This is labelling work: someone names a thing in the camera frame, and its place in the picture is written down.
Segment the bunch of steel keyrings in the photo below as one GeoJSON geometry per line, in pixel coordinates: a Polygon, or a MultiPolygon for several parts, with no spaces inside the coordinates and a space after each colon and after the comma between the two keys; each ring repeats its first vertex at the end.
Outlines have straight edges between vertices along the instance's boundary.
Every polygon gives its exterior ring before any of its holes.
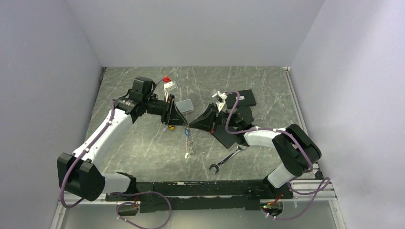
{"type": "Polygon", "coordinates": [[[187,137],[187,146],[188,146],[188,149],[189,149],[189,153],[190,153],[190,155],[195,155],[196,150],[195,150],[194,143],[193,143],[192,132],[191,132],[190,136],[186,136],[186,137],[187,137]]]}

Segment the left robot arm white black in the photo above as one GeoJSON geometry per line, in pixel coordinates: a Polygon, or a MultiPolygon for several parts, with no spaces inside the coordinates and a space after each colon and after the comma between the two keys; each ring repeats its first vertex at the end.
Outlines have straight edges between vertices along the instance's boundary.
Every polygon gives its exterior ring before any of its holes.
{"type": "Polygon", "coordinates": [[[76,150],[62,153],[57,159],[60,201],[66,208],[64,193],[78,196],[80,201],[94,201],[102,194],[118,193],[124,200],[132,200],[137,194],[137,181],[124,172],[103,174],[98,169],[113,144],[144,114],[158,115],[167,126],[187,126],[188,122],[179,111],[175,96],[170,91],[177,85],[169,77],[163,83],[164,98],[154,93],[159,82],[137,77],[124,96],[110,103],[110,111],[100,126],[76,150]]]}

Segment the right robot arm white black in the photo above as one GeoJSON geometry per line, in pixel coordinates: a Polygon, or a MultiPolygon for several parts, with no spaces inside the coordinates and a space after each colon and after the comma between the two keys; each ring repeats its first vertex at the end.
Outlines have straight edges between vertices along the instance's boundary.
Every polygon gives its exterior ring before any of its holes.
{"type": "Polygon", "coordinates": [[[321,151],[297,124],[286,128],[258,127],[249,106],[235,111],[218,111],[210,104],[202,115],[189,124],[190,128],[210,133],[225,148],[261,146],[277,151],[281,164],[264,178],[263,192],[269,198],[281,193],[282,186],[313,169],[321,151]]]}

